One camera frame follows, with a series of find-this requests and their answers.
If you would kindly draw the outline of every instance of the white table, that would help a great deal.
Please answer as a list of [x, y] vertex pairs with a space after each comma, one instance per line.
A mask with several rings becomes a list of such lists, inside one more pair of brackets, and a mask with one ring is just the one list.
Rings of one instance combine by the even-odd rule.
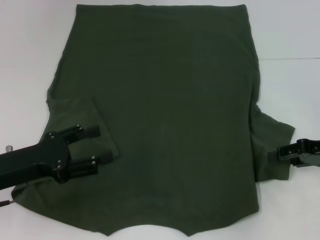
[[[260, 59], [259, 106], [296, 127], [292, 142], [320, 140], [319, 0], [0, 0], [0, 154], [6, 145], [24, 148], [39, 141], [48, 121], [46, 93], [69, 36], [76, 4], [217, 5], [246, 4]], [[10, 199], [12, 188], [0, 191]], [[318, 240], [320, 168], [291, 168], [289, 181], [257, 184], [260, 212], [194, 240]], [[31, 212], [18, 204], [0, 208], [4, 240], [102, 240]], [[178, 230], [153, 225], [129, 227], [112, 240], [182, 240]]]

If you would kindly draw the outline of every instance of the shirt sleeve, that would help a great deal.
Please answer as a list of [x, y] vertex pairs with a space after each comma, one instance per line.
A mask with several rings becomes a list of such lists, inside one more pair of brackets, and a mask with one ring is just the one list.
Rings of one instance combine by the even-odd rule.
[[288, 180], [289, 162], [268, 162], [268, 152], [290, 144], [295, 128], [262, 113], [256, 104], [250, 109], [250, 136], [255, 181]]

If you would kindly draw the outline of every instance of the folded t-shirt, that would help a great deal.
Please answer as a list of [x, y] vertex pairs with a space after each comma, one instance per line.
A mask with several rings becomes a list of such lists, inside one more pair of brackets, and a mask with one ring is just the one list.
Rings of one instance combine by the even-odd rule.
[[99, 125], [73, 158], [112, 151], [99, 174], [17, 186], [22, 206], [110, 235], [136, 225], [190, 236], [259, 210], [256, 182], [286, 180], [267, 152], [294, 128], [257, 107], [260, 74], [245, 5], [78, 5], [48, 90], [44, 133]]

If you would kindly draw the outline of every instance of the dark green fabric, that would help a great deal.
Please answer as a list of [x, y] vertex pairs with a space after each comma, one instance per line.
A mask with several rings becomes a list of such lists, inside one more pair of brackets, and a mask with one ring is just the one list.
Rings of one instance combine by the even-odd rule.
[[111, 150], [98, 175], [17, 186], [22, 206], [110, 235], [150, 224], [190, 236], [259, 210], [255, 183], [289, 177], [267, 152], [294, 128], [260, 112], [245, 5], [78, 5], [48, 90], [45, 129], [99, 124], [74, 158]]

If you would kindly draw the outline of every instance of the black metal arm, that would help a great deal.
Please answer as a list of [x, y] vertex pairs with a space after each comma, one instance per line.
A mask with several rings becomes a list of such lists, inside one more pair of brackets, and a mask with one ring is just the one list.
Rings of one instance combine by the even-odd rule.
[[296, 143], [278, 147], [277, 151], [268, 153], [270, 162], [290, 162], [293, 166], [320, 167], [320, 141], [299, 139]]
[[98, 165], [113, 160], [111, 152], [72, 160], [69, 144], [100, 136], [99, 126], [84, 130], [80, 125], [47, 133], [38, 144], [0, 155], [0, 190], [43, 177], [64, 183], [75, 177], [98, 173]]

